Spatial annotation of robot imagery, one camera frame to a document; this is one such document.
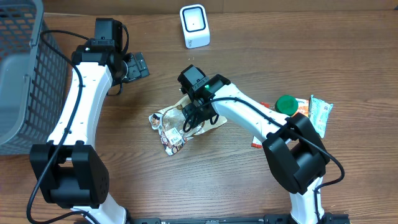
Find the teal tissue pack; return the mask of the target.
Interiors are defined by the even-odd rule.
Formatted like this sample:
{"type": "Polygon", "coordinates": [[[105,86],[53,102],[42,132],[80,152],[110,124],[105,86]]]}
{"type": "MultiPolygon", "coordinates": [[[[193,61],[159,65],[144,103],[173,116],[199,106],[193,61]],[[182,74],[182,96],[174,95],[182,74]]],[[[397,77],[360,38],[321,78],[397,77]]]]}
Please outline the teal tissue pack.
{"type": "Polygon", "coordinates": [[[308,117],[321,138],[325,137],[326,125],[332,108],[333,103],[327,103],[311,95],[308,117]]]}

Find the orange tissue pack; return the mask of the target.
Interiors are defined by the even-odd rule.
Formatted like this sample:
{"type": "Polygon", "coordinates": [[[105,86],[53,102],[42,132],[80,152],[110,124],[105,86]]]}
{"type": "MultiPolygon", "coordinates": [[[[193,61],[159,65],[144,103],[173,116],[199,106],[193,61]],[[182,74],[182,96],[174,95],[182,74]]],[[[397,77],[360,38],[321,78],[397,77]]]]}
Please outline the orange tissue pack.
{"type": "Polygon", "coordinates": [[[295,114],[301,113],[301,114],[305,115],[306,117],[308,117],[309,116],[310,100],[297,98],[296,101],[298,103],[298,108],[297,108],[297,111],[295,112],[295,114]]]}

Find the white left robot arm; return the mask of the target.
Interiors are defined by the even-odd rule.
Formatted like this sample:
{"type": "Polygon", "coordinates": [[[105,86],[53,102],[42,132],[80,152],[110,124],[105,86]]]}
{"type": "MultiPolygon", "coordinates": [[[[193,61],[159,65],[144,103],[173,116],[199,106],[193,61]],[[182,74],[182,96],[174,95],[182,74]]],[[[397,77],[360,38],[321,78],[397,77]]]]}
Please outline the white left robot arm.
{"type": "Polygon", "coordinates": [[[89,223],[131,223],[128,209],[109,192],[109,172],[95,149],[96,129],[108,91],[147,77],[141,53],[128,51],[126,26],[98,18],[95,34],[79,45],[67,63],[72,82],[56,127],[46,143],[34,144],[29,159],[37,179],[34,193],[47,203],[81,215],[89,223]]]}

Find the green lid jar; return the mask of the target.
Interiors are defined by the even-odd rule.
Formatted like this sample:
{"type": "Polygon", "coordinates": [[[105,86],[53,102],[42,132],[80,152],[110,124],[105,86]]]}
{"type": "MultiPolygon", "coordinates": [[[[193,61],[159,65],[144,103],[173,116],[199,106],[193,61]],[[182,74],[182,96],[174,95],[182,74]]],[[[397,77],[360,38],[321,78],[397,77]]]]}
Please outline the green lid jar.
{"type": "Polygon", "coordinates": [[[297,112],[299,104],[293,96],[283,95],[276,101],[274,108],[278,113],[293,116],[297,112]]]}

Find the red snack stick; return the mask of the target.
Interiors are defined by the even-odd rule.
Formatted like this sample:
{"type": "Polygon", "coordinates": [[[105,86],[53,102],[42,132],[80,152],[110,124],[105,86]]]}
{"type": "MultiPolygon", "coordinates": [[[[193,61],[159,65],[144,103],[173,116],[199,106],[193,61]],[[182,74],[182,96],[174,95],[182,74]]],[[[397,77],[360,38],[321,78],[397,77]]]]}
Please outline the red snack stick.
{"type": "MultiPolygon", "coordinates": [[[[260,102],[260,104],[263,105],[266,108],[270,108],[270,104],[268,104],[268,103],[260,102]]],[[[252,139],[251,146],[255,147],[255,148],[261,148],[262,147],[262,141],[258,140],[258,138],[254,136],[253,139],[252,139]]]]}

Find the beige brown snack bag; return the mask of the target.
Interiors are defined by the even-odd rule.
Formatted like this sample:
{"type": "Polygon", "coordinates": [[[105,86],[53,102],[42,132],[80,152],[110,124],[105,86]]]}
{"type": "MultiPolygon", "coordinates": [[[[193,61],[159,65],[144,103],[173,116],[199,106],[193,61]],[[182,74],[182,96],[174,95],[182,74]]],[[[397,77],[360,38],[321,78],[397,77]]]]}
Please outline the beige brown snack bag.
{"type": "Polygon", "coordinates": [[[184,96],[176,104],[159,110],[149,116],[153,130],[158,130],[161,143],[168,156],[173,156],[180,151],[184,145],[194,136],[203,134],[211,129],[218,128],[227,122],[227,119],[220,116],[215,124],[204,121],[188,133],[183,131],[185,117],[182,113],[184,106],[190,102],[188,96],[184,96]]]}

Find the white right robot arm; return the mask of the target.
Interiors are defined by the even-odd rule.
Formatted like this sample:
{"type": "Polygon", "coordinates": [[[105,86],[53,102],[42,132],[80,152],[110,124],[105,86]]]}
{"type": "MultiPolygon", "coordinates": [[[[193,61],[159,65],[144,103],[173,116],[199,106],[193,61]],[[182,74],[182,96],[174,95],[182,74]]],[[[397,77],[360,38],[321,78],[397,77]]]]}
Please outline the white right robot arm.
{"type": "Polygon", "coordinates": [[[330,158],[310,120],[273,111],[254,101],[220,74],[208,78],[194,65],[177,78],[190,103],[182,113],[183,131],[205,121],[225,117],[262,142],[275,180],[290,194],[290,219],[295,223],[323,223],[319,192],[330,158]]]}

